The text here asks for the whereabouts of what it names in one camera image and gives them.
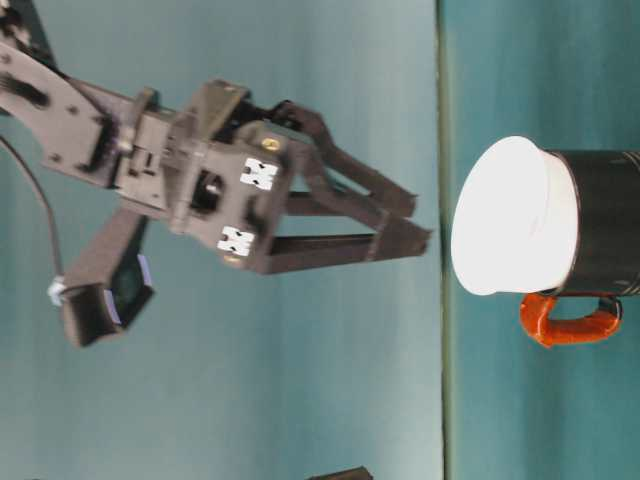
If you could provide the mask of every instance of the teal wall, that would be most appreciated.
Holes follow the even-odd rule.
[[[430,0],[37,4],[69,74],[130,95],[149,84],[173,108],[216,76],[264,105],[307,103],[437,224]],[[14,121],[0,130],[50,193],[69,262],[116,199],[37,167]],[[0,169],[0,478],[300,480],[360,464],[441,477],[438,232],[421,259],[257,277],[153,225],[158,295],[126,337],[80,351],[44,294],[41,213]]]
[[[440,21],[448,223],[471,166],[502,136],[640,148],[637,2],[444,0]],[[520,328],[519,296],[474,297],[446,274],[450,478],[638,478],[640,302],[625,300],[611,340],[546,351]]]

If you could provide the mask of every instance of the brass screw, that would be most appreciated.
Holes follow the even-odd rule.
[[[270,152],[277,152],[280,150],[280,142],[275,138],[265,138],[262,141],[262,148]]]
[[[233,255],[225,255],[224,256],[224,261],[227,262],[229,265],[240,265],[242,263],[242,260],[238,257],[234,257]]]

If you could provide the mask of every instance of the orange handle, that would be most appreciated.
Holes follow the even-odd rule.
[[[546,348],[599,342],[616,333],[622,323],[622,304],[615,297],[600,297],[595,312],[576,320],[550,319],[557,301],[558,297],[529,293],[520,305],[520,322],[525,332]]]

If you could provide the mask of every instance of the cable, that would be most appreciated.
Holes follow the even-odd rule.
[[[53,258],[53,268],[55,270],[56,276],[62,277],[64,275],[64,267],[62,265],[62,255],[60,253],[60,242],[58,240],[56,219],[53,214],[53,210],[51,209],[51,205],[49,205],[49,201],[47,200],[47,197],[44,194],[40,183],[38,183],[38,180],[36,180],[36,177],[33,175],[24,159],[2,135],[0,135],[0,146],[2,146],[15,160],[18,168],[20,169],[20,172],[24,175],[27,183],[35,194],[38,203],[47,216],[47,223],[49,225],[49,241],[51,242],[51,254]]]

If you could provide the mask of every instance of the white label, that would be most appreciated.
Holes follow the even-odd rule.
[[[271,190],[278,167],[255,158],[248,158],[244,166],[246,171],[240,177],[242,183],[254,185],[261,190]]]
[[[253,233],[242,232],[233,227],[224,227],[222,235],[223,239],[218,242],[220,250],[231,252],[241,257],[249,256],[251,244],[256,237]]]

